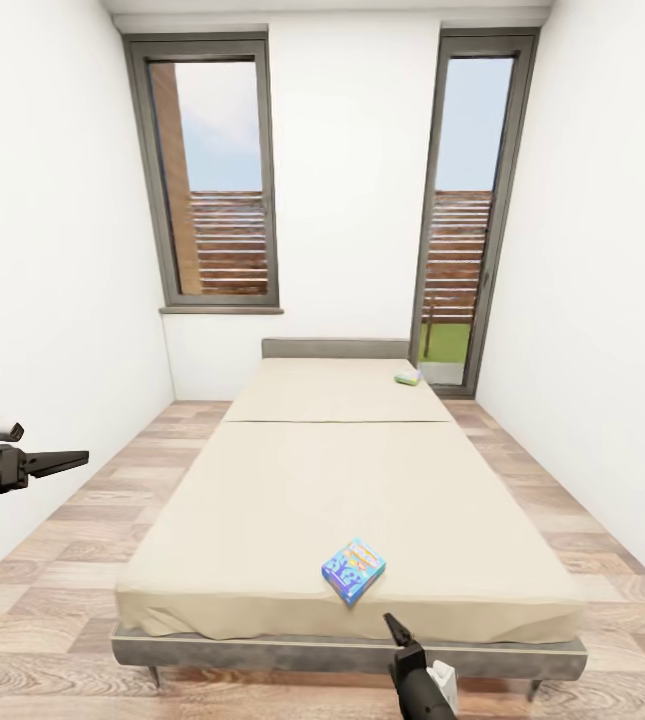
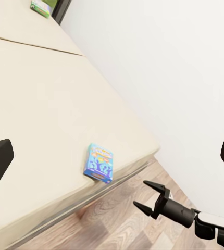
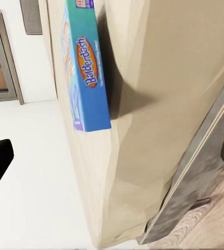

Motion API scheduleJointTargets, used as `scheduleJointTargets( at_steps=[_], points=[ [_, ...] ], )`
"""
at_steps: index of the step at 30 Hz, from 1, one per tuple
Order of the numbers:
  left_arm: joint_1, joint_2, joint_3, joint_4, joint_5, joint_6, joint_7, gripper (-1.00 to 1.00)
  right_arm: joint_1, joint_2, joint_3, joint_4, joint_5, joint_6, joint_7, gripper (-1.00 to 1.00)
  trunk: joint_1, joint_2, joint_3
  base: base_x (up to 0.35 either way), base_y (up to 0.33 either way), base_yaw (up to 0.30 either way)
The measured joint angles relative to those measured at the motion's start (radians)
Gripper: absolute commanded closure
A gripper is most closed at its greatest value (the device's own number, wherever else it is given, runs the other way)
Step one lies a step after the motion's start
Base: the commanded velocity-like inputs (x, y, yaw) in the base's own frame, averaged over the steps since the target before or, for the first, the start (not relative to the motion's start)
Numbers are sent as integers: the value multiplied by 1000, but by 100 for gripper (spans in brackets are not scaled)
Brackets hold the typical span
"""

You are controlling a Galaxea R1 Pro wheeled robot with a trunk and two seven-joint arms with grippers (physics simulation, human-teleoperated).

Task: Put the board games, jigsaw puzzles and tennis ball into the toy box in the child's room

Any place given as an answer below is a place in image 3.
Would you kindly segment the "board game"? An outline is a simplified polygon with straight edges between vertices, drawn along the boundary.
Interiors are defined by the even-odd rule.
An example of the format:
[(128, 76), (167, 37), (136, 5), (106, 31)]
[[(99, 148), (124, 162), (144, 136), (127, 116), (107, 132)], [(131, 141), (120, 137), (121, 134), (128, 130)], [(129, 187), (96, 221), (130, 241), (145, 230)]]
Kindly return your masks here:
[(65, 0), (60, 43), (74, 130), (111, 129), (93, 0)]

